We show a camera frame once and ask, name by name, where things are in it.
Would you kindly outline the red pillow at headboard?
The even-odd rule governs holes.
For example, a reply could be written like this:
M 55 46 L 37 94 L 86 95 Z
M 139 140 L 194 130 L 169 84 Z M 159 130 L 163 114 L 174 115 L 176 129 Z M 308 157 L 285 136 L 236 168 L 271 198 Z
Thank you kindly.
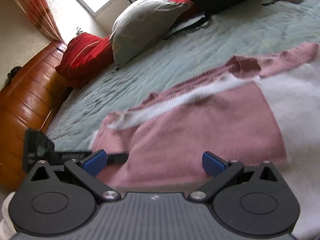
M 67 45 L 56 72 L 66 79 L 67 85 L 82 88 L 114 63 L 110 37 L 82 33 Z

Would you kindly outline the left pink curtain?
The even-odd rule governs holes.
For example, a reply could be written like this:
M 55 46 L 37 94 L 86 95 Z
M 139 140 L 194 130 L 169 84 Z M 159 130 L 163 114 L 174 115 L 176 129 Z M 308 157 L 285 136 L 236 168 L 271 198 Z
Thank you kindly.
M 31 24 L 44 36 L 62 43 L 63 40 L 47 0 L 14 0 Z

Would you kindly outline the green plaid bed blanket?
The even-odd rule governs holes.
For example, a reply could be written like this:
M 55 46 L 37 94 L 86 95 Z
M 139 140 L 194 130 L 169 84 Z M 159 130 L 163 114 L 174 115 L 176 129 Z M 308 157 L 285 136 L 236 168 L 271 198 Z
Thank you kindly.
M 278 53 L 318 41 L 319 0 L 247 1 L 157 42 L 122 67 L 109 66 L 71 92 L 46 135 L 59 151 L 87 150 L 108 113 L 139 105 L 152 92 L 219 67 L 234 55 Z

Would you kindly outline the white fleece left sleeve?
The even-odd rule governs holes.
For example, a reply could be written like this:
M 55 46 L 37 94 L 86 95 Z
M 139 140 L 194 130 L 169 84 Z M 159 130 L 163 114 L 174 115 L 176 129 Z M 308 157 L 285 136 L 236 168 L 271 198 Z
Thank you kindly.
M 13 237 L 17 231 L 10 219 L 9 216 L 9 204 L 15 195 L 15 192 L 11 192 L 4 200 L 2 207 L 1 207 L 1 215 L 2 220 L 0 223 L 0 238 L 1 240 L 9 240 Z

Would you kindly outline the black pen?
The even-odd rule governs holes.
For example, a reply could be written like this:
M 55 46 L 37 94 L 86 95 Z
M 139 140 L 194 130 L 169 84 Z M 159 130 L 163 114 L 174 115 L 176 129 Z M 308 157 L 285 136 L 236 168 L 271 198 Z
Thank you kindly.
M 275 4 L 275 3 L 279 2 L 279 1 L 280 1 L 280 0 L 275 0 L 275 1 L 267 2 L 267 3 L 263 3 L 262 6 L 266 7 L 266 6 Z

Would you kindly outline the grey pillow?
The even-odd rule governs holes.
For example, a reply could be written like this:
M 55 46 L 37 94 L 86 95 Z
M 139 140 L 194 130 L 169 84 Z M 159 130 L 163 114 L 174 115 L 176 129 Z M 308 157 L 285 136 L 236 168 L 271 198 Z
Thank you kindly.
M 115 20 L 110 36 L 116 65 L 123 66 L 159 41 L 190 4 L 136 0 Z

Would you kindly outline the pink and white sweater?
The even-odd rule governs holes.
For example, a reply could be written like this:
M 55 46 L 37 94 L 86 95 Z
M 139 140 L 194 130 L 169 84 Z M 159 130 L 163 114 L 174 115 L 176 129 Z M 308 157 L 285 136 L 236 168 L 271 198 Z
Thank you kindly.
M 189 192 L 209 180 L 202 154 L 274 163 L 300 204 L 298 239 L 319 233 L 319 44 L 234 56 L 224 66 L 111 112 L 92 150 L 128 153 L 98 179 L 121 192 Z

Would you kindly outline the wooden headboard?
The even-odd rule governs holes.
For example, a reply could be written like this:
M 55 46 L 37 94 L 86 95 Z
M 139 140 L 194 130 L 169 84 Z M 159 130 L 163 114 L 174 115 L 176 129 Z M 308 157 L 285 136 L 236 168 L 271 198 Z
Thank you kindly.
M 9 191 L 15 191 L 25 177 L 25 130 L 31 127 L 46 132 L 72 91 L 55 70 L 66 49 L 61 42 L 51 42 L 1 90 L 1 186 Z

